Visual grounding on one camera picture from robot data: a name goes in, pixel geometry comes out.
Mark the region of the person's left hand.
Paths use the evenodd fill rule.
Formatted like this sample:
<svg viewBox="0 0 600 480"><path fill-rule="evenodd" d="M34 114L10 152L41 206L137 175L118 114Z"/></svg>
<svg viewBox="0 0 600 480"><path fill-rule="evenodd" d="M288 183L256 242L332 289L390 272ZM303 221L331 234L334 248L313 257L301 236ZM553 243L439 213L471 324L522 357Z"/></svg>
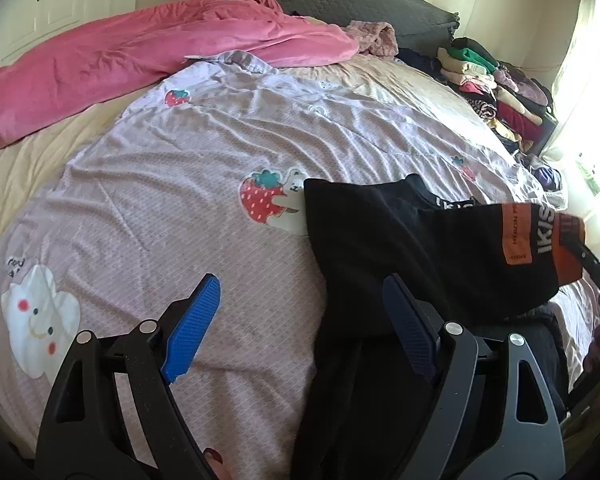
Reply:
<svg viewBox="0 0 600 480"><path fill-rule="evenodd" d="M206 448L204 450L204 458L213 470L215 477L219 480L233 480L230 471L224 464L222 455L214 448Z"/></svg>

